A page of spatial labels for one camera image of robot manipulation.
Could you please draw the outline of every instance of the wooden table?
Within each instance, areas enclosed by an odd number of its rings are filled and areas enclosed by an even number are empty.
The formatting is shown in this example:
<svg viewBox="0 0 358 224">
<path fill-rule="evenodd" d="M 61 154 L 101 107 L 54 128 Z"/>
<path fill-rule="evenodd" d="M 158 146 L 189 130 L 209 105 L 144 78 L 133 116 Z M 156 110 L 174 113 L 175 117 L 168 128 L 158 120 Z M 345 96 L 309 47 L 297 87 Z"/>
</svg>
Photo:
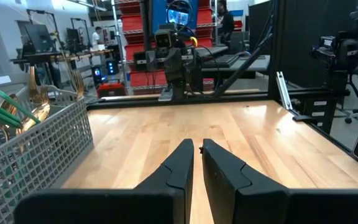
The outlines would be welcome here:
<svg viewBox="0 0 358 224">
<path fill-rule="evenodd" d="M 290 188 L 358 188 L 358 163 L 274 101 L 94 110 L 95 149 L 65 188 L 133 188 L 185 138 L 195 145 L 192 223 L 213 223 L 198 147 L 204 138 Z"/>
</svg>

